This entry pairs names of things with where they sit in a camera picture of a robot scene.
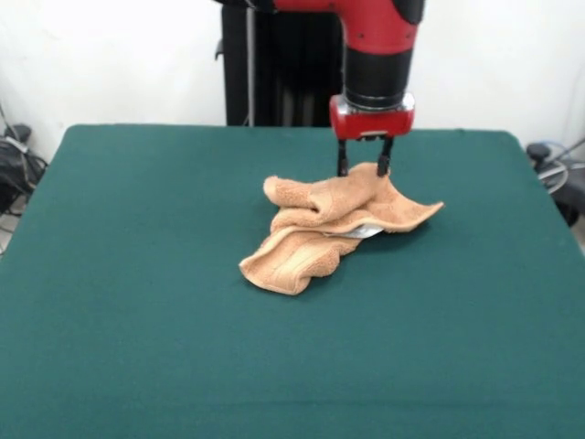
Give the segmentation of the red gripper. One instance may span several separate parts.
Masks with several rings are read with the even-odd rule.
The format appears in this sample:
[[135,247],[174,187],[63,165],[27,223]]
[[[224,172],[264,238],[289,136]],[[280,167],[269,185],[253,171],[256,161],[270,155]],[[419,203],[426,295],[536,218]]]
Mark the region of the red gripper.
[[337,175],[346,177],[348,159],[346,140],[386,136],[378,156],[377,175],[386,176],[395,136],[411,131],[415,112],[413,95],[405,95],[402,102],[384,111],[369,112],[350,105],[343,95],[335,95],[329,102],[330,123],[338,139]]

